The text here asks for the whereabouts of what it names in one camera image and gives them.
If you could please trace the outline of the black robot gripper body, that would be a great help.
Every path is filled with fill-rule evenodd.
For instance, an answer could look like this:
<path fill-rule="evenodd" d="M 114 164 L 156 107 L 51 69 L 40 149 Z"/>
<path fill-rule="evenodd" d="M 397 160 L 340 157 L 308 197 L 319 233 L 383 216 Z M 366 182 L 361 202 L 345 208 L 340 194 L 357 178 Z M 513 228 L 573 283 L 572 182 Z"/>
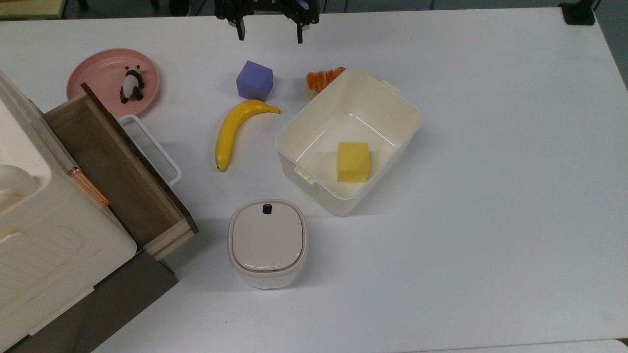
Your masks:
<path fill-rule="evenodd" d="M 254 11 L 278 12 L 296 22 L 311 25 L 320 21 L 318 0 L 216 0 L 215 16 L 236 23 Z"/>

